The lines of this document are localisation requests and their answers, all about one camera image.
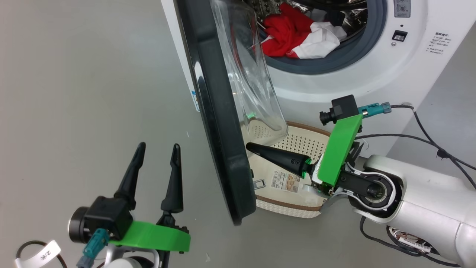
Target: green bracket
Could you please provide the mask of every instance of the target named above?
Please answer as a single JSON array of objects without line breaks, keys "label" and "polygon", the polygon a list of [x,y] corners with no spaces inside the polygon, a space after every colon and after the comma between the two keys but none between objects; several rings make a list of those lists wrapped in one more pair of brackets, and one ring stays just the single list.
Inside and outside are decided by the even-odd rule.
[{"label": "green bracket", "polygon": [[190,235],[178,229],[150,222],[133,221],[121,241],[110,240],[109,243],[116,246],[188,252]]},{"label": "green bracket", "polygon": [[317,177],[324,183],[335,186],[340,168],[349,154],[350,148],[362,125],[362,115],[354,115],[337,121],[332,131]]}]

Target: basket label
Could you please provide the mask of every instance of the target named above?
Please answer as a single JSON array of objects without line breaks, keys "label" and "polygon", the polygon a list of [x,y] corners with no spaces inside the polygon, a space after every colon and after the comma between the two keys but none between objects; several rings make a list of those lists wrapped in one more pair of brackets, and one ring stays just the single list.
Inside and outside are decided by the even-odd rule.
[{"label": "basket label", "polygon": [[297,193],[301,187],[299,184],[301,182],[301,178],[287,172],[282,172],[280,170],[276,170],[273,173],[273,179],[271,181],[271,188]]}]

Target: door glass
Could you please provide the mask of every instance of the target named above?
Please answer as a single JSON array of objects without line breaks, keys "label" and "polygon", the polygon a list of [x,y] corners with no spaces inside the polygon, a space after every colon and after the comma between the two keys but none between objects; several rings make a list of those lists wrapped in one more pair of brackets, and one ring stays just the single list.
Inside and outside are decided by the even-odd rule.
[{"label": "door glass", "polygon": [[211,0],[243,140],[273,145],[288,133],[258,38],[256,15],[238,0]]}]

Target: white cable tag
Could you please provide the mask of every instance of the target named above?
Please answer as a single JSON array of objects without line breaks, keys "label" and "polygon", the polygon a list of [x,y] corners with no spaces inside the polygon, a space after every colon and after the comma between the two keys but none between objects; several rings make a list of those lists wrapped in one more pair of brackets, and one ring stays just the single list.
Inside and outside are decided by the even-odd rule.
[{"label": "white cable tag", "polygon": [[49,242],[38,254],[27,259],[21,260],[17,258],[15,264],[17,268],[40,268],[52,259],[56,257],[61,252],[61,248],[58,246],[55,240]]},{"label": "white cable tag", "polygon": [[403,237],[400,237],[400,238],[398,239],[398,241],[401,242],[401,243],[403,243],[403,244],[405,244],[405,245],[407,245],[407,246],[414,247],[414,248],[419,249],[419,250],[421,250],[421,251],[423,251],[423,252],[426,252],[426,253],[430,253],[430,251],[431,251],[431,248],[430,248],[430,247],[423,246],[423,245],[421,245],[421,244],[419,244],[419,243],[415,243],[415,242],[410,241],[410,240],[408,240],[408,239],[406,239],[406,238],[403,238]]}]

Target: green 3d-printed mount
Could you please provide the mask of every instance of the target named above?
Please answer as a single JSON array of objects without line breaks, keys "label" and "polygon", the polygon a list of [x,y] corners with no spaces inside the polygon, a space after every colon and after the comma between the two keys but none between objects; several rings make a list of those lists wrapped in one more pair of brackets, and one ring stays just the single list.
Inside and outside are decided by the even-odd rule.
[{"label": "green 3d-printed mount", "polygon": [[362,125],[362,115],[354,115],[336,122],[336,126],[329,137],[327,147],[317,176],[324,183],[335,186],[359,127]]}]

